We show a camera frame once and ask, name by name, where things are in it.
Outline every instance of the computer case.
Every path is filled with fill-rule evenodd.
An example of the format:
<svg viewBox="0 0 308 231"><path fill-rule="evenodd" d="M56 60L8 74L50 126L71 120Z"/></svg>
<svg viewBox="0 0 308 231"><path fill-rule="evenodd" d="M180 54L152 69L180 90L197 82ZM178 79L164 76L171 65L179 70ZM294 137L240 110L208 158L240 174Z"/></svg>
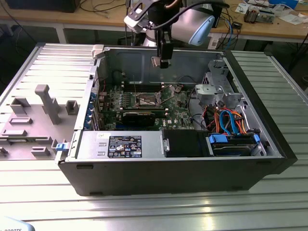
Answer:
<svg viewBox="0 0 308 231"><path fill-rule="evenodd" d="M80 0L6 0L11 9L60 11L73 13Z"/></svg>

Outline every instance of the green circuit board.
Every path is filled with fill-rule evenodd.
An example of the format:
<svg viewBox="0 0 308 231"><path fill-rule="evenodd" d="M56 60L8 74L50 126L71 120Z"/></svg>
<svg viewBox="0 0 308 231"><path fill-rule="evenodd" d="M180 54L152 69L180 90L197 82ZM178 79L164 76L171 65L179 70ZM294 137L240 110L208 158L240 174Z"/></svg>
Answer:
<svg viewBox="0 0 308 231"><path fill-rule="evenodd" d="M181 91L179 93L175 93L170 89L166 89L161 92L161 103L155 110L149 109L146 111L157 115L154 126L139 128L124 126L121 122L121 115L123 114L121 108L133 108L136 104L136 94L151 97L154 93L155 92L123 92L120 87L109 89L107 91L107 96L104 98L103 106L100 107L100 111L104 119L104 130L159 131L163 129L194 129L188 110L185 107L188 100L187 92Z"/></svg>

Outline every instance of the slotted metal surface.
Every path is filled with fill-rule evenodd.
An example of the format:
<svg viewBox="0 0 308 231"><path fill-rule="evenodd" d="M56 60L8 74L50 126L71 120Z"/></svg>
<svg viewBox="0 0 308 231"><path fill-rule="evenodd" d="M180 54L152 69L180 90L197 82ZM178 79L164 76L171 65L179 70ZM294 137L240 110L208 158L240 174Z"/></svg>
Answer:
<svg viewBox="0 0 308 231"><path fill-rule="evenodd" d="M34 93L38 84L48 84L49 94L57 99L58 104L66 104L67 100L76 100L80 104L90 69L94 65L92 47L46 44L36 48L23 72L16 75L16 84L0 106L0 129L12 113L9 105L15 97L26 97L30 104L42 104L40 97Z"/></svg>
<svg viewBox="0 0 308 231"><path fill-rule="evenodd" d="M241 58L247 67L249 63L255 65L244 54ZM261 59L264 66L272 67L271 60L261 53L252 59ZM262 81L252 84L261 89L292 89L281 78L280 85L272 81L268 85ZM303 100L262 100L274 118L286 118L278 125L299 160L249 191L81 197L53 161L1 161L0 211L28 221L37 231L306 231L308 127L293 120L289 124L288 120L305 117L307 105Z"/></svg>
<svg viewBox="0 0 308 231"><path fill-rule="evenodd" d="M308 158L308 99L279 63L262 52L232 52L273 117L278 128L301 160Z"/></svg>

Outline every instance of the sticker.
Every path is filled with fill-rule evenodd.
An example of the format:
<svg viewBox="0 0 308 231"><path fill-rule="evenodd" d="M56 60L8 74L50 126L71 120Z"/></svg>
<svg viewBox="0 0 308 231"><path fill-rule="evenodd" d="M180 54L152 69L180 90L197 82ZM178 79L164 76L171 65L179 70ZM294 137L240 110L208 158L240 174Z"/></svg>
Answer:
<svg viewBox="0 0 308 231"><path fill-rule="evenodd" d="M109 158L141 158L141 136L109 136Z"/></svg>
<svg viewBox="0 0 308 231"><path fill-rule="evenodd" d="M96 139L109 139L110 135L111 135L110 133L98 132L96 134Z"/></svg>

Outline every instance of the wooden workbench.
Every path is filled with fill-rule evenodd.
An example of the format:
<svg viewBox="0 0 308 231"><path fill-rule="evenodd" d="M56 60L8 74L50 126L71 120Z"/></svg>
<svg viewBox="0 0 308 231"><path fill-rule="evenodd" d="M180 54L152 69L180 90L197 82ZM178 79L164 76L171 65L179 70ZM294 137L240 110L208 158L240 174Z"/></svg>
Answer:
<svg viewBox="0 0 308 231"><path fill-rule="evenodd" d="M94 5L100 3L108 3L110 0L93 0ZM300 42L308 33L308 24L293 25L279 18L274 20L273 24L255 23L248 24L244 22L244 15L236 13L236 5L240 0L226 0L231 5L229 9L230 15L234 21L243 24L239 38L256 39L256 40L273 40ZM111 8L113 6L124 4L123 0L115 0L111 4L100 6L99 9ZM75 13L61 13L50 11L33 11L33 10L11 10L5 3L6 9L15 19L22 25L28 26L46 26L54 27L57 30L61 43L66 43L64 28L78 29L97 29L97 30L116 30L124 31L125 6L114 8L108 11L107 17L102 13L86 12L78 8ZM91 0L83 4L88 10L93 10ZM298 6L301 10L308 7ZM15 24L7 13L0 8L0 23ZM218 27L211 30L211 37L220 38L227 33L228 29L223 20L220 20Z"/></svg>

